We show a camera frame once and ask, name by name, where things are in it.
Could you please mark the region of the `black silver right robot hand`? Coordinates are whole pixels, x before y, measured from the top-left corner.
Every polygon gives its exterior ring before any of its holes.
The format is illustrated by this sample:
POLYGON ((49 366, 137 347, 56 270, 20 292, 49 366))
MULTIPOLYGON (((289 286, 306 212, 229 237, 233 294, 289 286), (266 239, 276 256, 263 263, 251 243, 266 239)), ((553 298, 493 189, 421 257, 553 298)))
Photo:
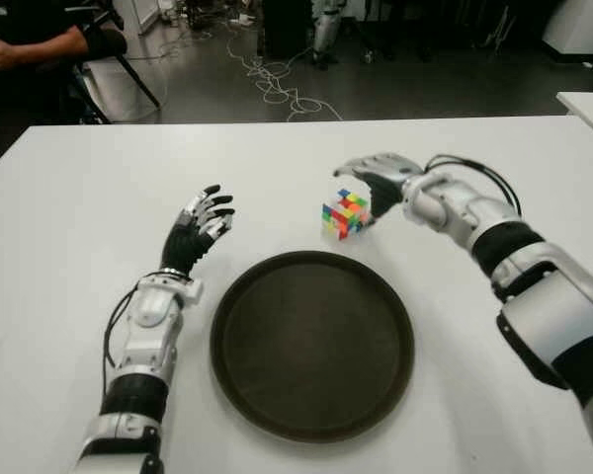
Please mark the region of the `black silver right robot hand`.
POLYGON ((405 184, 424 173, 425 169, 412 160, 387 152, 353 158, 335 168, 332 176, 350 176, 368 186, 371 199, 368 225, 371 226, 395 205, 402 203, 405 184))

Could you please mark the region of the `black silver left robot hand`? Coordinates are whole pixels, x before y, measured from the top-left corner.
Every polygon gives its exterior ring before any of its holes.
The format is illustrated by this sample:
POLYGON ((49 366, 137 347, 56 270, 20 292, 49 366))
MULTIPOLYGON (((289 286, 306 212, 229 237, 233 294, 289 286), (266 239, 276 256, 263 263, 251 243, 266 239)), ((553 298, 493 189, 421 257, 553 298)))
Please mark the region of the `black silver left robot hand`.
POLYGON ((220 185, 208 186, 182 207, 162 249, 162 270, 188 275, 195 263, 231 229, 235 210, 228 205, 233 196, 223 195, 220 190, 220 185))

